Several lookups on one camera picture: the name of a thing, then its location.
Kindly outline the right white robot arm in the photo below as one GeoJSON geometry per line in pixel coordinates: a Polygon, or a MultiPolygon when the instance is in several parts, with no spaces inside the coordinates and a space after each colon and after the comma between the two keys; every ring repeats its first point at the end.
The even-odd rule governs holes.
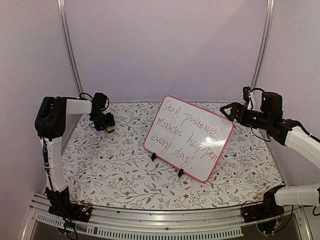
{"type": "MultiPolygon", "coordinates": [[[[244,104],[232,102],[222,106],[220,112],[231,122],[250,128],[264,130],[267,141],[274,139],[310,161],[320,166],[320,140],[309,133],[297,120],[283,118],[283,98],[275,92],[262,91],[260,110],[254,110],[251,100],[252,89],[243,88],[244,104]]],[[[320,185],[318,183],[301,186],[274,187],[263,196],[258,213],[262,218],[269,218],[278,210],[278,206],[311,206],[320,205],[320,185]]]]}

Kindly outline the pink-framed whiteboard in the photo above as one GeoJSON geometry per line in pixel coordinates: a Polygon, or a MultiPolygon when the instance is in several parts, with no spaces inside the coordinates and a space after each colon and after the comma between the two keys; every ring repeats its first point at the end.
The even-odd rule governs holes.
{"type": "Polygon", "coordinates": [[[145,137],[144,148],[184,174],[207,182],[234,130],[227,118],[165,96],[145,137]]]}

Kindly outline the yellow bone-shaped eraser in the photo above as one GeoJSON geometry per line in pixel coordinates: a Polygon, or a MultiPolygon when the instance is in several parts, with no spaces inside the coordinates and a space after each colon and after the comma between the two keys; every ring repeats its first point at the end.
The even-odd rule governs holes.
{"type": "Polygon", "coordinates": [[[108,133],[112,133],[112,132],[115,131],[115,127],[114,127],[114,126],[108,126],[108,127],[106,128],[106,130],[107,130],[108,133]]]}

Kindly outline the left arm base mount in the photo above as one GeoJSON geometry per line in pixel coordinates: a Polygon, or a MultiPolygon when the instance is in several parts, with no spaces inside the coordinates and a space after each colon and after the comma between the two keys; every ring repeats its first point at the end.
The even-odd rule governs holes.
{"type": "Polygon", "coordinates": [[[91,217],[93,205],[84,201],[74,203],[70,201],[54,200],[50,203],[48,212],[59,217],[88,223],[91,217]]]}

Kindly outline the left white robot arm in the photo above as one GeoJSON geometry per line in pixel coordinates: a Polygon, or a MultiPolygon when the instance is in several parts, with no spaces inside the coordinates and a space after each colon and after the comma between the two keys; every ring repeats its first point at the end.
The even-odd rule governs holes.
{"type": "Polygon", "coordinates": [[[85,95],[89,99],[81,96],[44,97],[34,124],[42,144],[46,195],[50,200],[59,198],[54,207],[63,217],[70,217],[75,211],[74,205],[66,200],[70,198],[70,193],[62,166],[62,137],[67,116],[88,114],[96,131],[111,133],[116,125],[113,114],[106,112],[110,101],[105,94],[97,92],[94,96],[85,95]]]}

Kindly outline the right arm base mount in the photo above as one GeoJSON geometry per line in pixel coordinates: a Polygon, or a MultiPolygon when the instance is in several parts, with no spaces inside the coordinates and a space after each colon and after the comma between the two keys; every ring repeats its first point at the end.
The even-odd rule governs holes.
{"type": "Polygon", "coordinates": [[[283,222],[285,209],[270,201],[262,203],[245,201],[240,214],[245,223],[256,223],[257,230],[263,235],[273,235],[283,222]]]}

